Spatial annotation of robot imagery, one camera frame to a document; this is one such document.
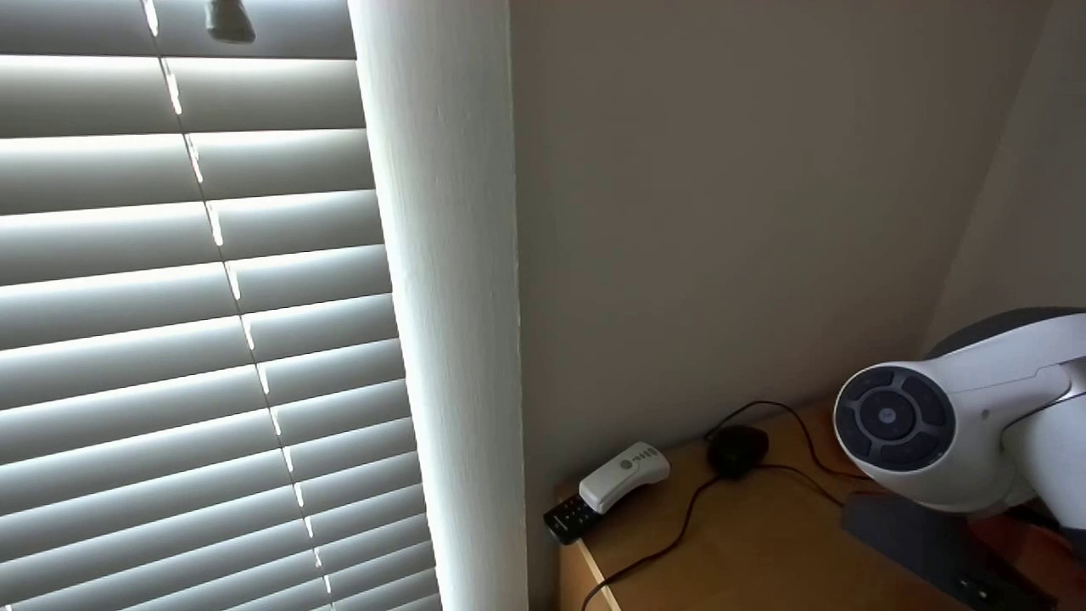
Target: sunlight through blinds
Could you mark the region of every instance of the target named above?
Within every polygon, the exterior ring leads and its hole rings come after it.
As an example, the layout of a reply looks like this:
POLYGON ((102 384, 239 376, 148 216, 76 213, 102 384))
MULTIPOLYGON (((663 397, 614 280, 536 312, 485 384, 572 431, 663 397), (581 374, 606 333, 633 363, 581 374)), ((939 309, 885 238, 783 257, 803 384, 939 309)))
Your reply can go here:
POLYGON ((348 0, 0 4, 0 607, 443 607, 348 0))

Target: white wall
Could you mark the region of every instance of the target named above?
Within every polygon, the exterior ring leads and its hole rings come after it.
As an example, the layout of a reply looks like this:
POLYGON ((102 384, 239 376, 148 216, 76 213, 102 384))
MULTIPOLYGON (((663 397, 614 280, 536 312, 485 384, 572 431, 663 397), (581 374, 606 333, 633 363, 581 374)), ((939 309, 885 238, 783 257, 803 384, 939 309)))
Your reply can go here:
POLYGON ((559 482, 920 346, 1042 9, 514 0, 536 607, 559 482))
POLYGON ((453 611, 527 607, 510 7, 355 0, 363 102, 453 611))
POLYGON ((1086 305, 1086 4, 1056 0, 929 337, 1022 305, 1086 305))

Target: window blind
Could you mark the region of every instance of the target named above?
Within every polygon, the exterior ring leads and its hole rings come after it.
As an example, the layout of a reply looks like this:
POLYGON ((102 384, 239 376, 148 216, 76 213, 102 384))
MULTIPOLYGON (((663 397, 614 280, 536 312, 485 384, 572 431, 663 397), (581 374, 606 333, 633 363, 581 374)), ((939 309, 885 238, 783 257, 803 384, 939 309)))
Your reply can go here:
POLYGON ((344 0, 0 4, 0 607, 443 607, 344 0))

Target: black cable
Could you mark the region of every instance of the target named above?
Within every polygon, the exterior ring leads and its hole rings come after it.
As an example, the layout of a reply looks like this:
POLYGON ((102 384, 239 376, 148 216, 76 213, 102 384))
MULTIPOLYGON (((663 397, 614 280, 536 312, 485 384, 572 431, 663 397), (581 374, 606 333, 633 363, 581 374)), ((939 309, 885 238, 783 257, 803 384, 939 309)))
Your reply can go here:
POLYGON ((757 465, 757 470, 764 470, 764 471, 787 471, 787 475, 795 475, 798 482, 806 482, 816 497, 822 497, 825 504, 833 504, 834 509, 846 509, 846 504, 841 504, 834 492, 830 492, 818 478, 813 478, 813 471, 806 471, 806 470, 795 470, 795 465, 757 465))
POLYGON ((680 527, 680 533, 677 533, 663 550, 657 550, 657 552, 649 552, 649 556, 643 556, 643 559, 634 559, 634 565, 608 573, 601 585, 596 585, 596 586, 585 595, 581 611, 586 611, 591 599, 601 595, 608 585, 634 573, 634 569, 645 566, 645 565, 657 565, 657 559, 668 556, 668 552, 686 540, 694 509, 700 505, 702 492, 713 488, 715 482, 719 482, 719 475, 705 478, 705 482, 689 497, 684 527, 680 527))
POLYGON ((783 412, 783 415, 803 428, 803 434, 806 434, 806 440, 807 440, 807 454, 813 454, 813 462, 816 462, 825 475, 851 478, 851 482, 870 482, 866 475, 839 471, 839 470, 825 465, 825 462, 818 460, 818 451, 816 451, 813 428, 807 428, 806 417, 803 417, 790 405, 783 405, 783 400, 748 400, 740 412, 719 417, 719 421, 705 431, 705 437, 713 437, 719 428, 728 428, 730 421, 738 421, 740 415, 748 415, 748 412, 755 412, 755 409, 777 409, 777 412, 783 412))

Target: blind slat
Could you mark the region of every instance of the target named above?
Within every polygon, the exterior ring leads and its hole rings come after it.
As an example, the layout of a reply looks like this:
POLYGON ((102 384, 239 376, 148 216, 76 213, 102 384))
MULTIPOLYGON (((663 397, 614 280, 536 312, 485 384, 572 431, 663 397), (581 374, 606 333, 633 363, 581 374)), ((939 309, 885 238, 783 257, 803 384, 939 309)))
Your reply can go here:
POLYGON ((219 263, 201 203, 0 216, 3 286, 201 263, 219 263))
POLYGON ((335 569, 334 573, 334 590, 335 590, 335 599, 349 599, 349 595, 375 590, 375 586, 382 586, 387 579, 398 579, 404 573, 420 573, 420 569, 432 569, 432 566, 436 566, 432 544, 415 544, 415 547, 375 556, 368 565, 355 565, 348 569, 335 569))
POLYGON ((236 303, 222 264, 0 286, 0 349, 224 317, 236 303))
POLYGON ((398 341, 393 298, 344 298, 247 317, 261 360, 398 341))
POLYGON ((0 213, 196 197, 182 135, 0 139, 0 213))
POLYGON ((425 513, 420 484, 412 484, 412 488, 393 488, 377 500, 363 500, 355 505, 335 505, 330 513, 316 513, 314 533, 318 544, 334 544, 334 540, 372 533, 372 529, 382 529, 382 527, 390 527, 404 517, 420 517, 420 513, 425 513))
POLYGON ((153 53, 134 0, 3 0, 0 53, 153 53))
POLYGON ((254 569, 241 569, 241 573, 231 573, 231 577, 222 577, 222 579, 208 579, 208 585, 196 585, 196 586, 187 586, 187 590, 136 604, 134 611, 239 607, 239 604, 254 600, 254 599, 265 600, 261 611, 265 607, 290 607, 290 611, 316 607, 316 604, 326 600, 326 586, 323 586, 323 579, 314 585, 314 573, 318 573, 314 552, 291 552, 291 556, 282 556, 277 565, 261 565, 254 569))
POLYGON ((404 376, 401 343, 368 343, 265 363, 272 400, 306 400, 404 376))
POLYGON ((375 187, 363 129, 193 133, 192 144, 211 199, 375 187))
POLYGON ((398 611, 443 611, 443 599, 429 595, 429 599, 401 604, 398 611))
POLYGON ((384 247, 231 263, 247 312, 390 291, 384 247))
POLYGON ((363 431, 344 431, 308 445, 291 445, 291 460, 295 460, 300 478, 316 478, 316 475, 344 471, 363 462, 382 462, 384 454, 404 454, 412 449, 415 449, 415 428, 404 417, 404 421, 387 421, 363 431))
POLYGON ((355 61, 170 57, 192 133, 360 129, 355 61))
POLYGON ((201 547, 193 552, 31 599, 20 604, 20 611, 129 607, 229 573, 254 569, 303 550, 308 550, 306 527, 282 522, 229 544, 201 547))
POLYGON ((401 417, 412 417, 404 381, 278 405, 282 434, 291 445, 401 417))
POLYGON ((10 462, 0 465, 0 513, 23 513, 269 449, 277 449, 269 415, 241 415, 111 445, 92 445, 84 451, 10 462))
POLYGON ((0 409, 46 405, 247 363, 239 318, 0 352, 0 409))
POLYGON ((407 488, 418 482, 420 482, 420 471, 418 471, 418 454, 412 449, 404 454, 390 454, 357 470, 306 478, 303 488, 306 488, 306 505, 314 513, 326 513, 334 505, 384 497, 390 488, 407 488))
POLYGON ((219 199, 229 257, 384 243, 375 189, 219 199))
POLYGON ((0 517, 0 565, 282 484, 290 484, 282 451, 261 451, 73 504, 33 505, 0 517))
POLYGON ((153 57, 0 53, 0 81, 3 135, 102 135, 178 129, 170 102, 162 95, 161 61, 153 57))
POLYGON ((231 45, 208 38, 204 4, 158 0, 162 51, 182 57, 355 57, 349 14, 344 0, 246 0, 260 38, 231 45))
POLYGON ((390 579, 384 586, 355 595, 355 599, 340 599, 335 611, 375 611, 375 607, 401 607, 401 604, 415 604, 420 599, 437 595, 437 577, 436 569, 420 569, 401 579, 390 579))
POLYGON ((0 599, 39 599, 46 590, 66 590, 105 573, 143 566, 162 556, 178 556, 196 547, 236 540, 265 527, 295 522, 300 505, 290 488, 272 488, 239 504, 196 509, 187 517, 118 529, 100 540, 33 552, 0 569, 0 599))
POLYGON ((261 412, 252 366, 0 412, 0 465, 261 412))
POLYGON ((326 600, 330 600, 326 579, 318 577, 318 579, 277 590, 269 599, 246 600, 236 611, 295 611, 295 607, 318 607, 326 600))
POLYGON ((407 517, 390 527, 326 544, 318 547, 318 556, 326 559, 330 569, 344 569, 344 566, 360 566, 387 552, 398 552, 404 547, 425 544, 429 537, 432 537, 429 520, 407 517))

